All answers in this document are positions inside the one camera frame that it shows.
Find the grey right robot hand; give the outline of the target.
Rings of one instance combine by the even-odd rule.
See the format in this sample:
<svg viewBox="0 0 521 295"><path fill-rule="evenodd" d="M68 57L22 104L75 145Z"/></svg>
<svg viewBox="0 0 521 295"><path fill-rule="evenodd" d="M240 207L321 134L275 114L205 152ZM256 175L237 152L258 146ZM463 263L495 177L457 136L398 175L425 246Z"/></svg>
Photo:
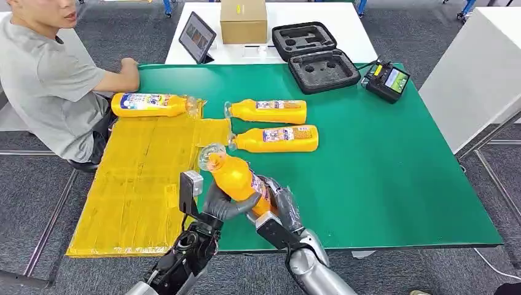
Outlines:
<svg viewBox="0 0 521 295"><path fill-rule="evenodd" d="M271 177L258 176L257 179L262 184L262 197L246 214L256 232L272 244L299 239L305 227L290 188Z"/></svg>

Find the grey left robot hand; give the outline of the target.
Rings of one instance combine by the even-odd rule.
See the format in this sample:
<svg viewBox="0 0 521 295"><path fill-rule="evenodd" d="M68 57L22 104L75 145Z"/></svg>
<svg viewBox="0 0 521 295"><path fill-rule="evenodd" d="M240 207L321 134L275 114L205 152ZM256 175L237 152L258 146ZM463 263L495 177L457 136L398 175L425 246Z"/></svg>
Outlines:
<svg viewBox="0 0 521 295"><path fill-rule="evenodd" d="M246 200L232 201L231 197L213 181L205 196L203 212L220 221L230 220L250 212L261 197L261 194L255 191Z"/></svg>

